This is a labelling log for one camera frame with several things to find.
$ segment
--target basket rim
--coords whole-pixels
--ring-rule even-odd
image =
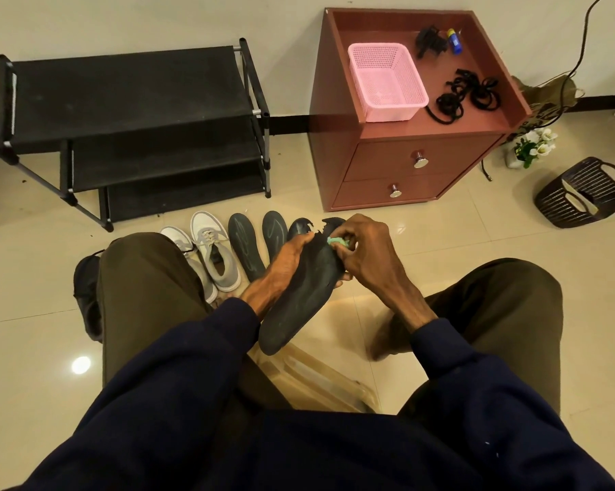
[[[361,84],[359,83],[356,73],[351,72],[351,77],[355,81],[356,89],[360,90],[360,92],[362,93],[362,96],[364,97],[364,101],[366,101],[366,103],[363,103],[363,105],[369,106],[370,108],[373,108],[374,110],[383,110],[386,108],[392,108],[393,110],[398,110],[398,109],[405,109],[405,108],[424,108],[425,106],[428,105],[428,103],[430,103],[430,97],[428,96],[428,92],[426,91],[426,88],[423,85],[423,81],[421,80],[421,75],[419,74],[417,66],[414,65],[414,60],[412,60],[412,55],[410,55],[410,50],[407,48],[407,46],[405,46],[402,43],[351,43],[347,49],[350,65],[352,65],[355,69],[358,69],[355,59],[353,58],[353,50],[359,47],[368,48],[369,46],[384,46],[385,48],[396,48],[398,49],[399,52],[402,52],[403,54],[405,54],[408,57],[408,61],[410,62],[412,68],[414,68],[414,73],[416,75],[417,81],[421,85],[421,88],[423,89],[423,92],[425,94],[425,100],[419,103],[407,103],[404,105],[372,105],[370,103],[369,95],[366,93],[364,86],[361,86]]]

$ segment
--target white sneaker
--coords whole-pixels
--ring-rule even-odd
[[[218,293],[214,282],[210,279],[205,271],[205,267],[197,260],[196,246],[192,243],[192,240],[182,229],[178,229],[174,226],[166,226],[160,230],[161,234],[164,234],[167,238],[171,239],[180,251],[182,251],[187,258],[187,263],[194,269],[194,272],[198,274],[198,278],[203,285],[203,294],[205,295],[205,302],[212,303],[216,300]]]
[[[229,293],[235,291],[241,284],[241,275],[237,261],[230,249],[223,242],[228,241],[228,233],[221,222],[211,213],[198,211],[192,215],[190,222],[192,239],[203,258],[207,273],[220,291]],[[214,265],[211,256],[218,254],[223,260],[219,269]]]

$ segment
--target white pot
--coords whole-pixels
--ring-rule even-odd
[[[510,148],[508,153],[505,155],[505,166],[508,169],[523,169],[524,161],[516,158],[516,154],[514,153],[514,148]]]

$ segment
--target black plastic basket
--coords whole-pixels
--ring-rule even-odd
[[[615,165],[599,158],[585,158],[549,182],[535,197],[535,205],[562,229],[606,219],[615,212],[615,180],[604,165],[615,170]]]

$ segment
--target sleeve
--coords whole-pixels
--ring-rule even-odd
[[[246,302],[230,298],[202,322],[168,331],[117,372],[21,489],[167,487],[162,476],[205,454],[259,325]]]
[[[490,479],[519,490],[615,489],[548,403],[448,320],[415,331],[411,346],[431,380],[436,429],[462,435],[463,450]]]

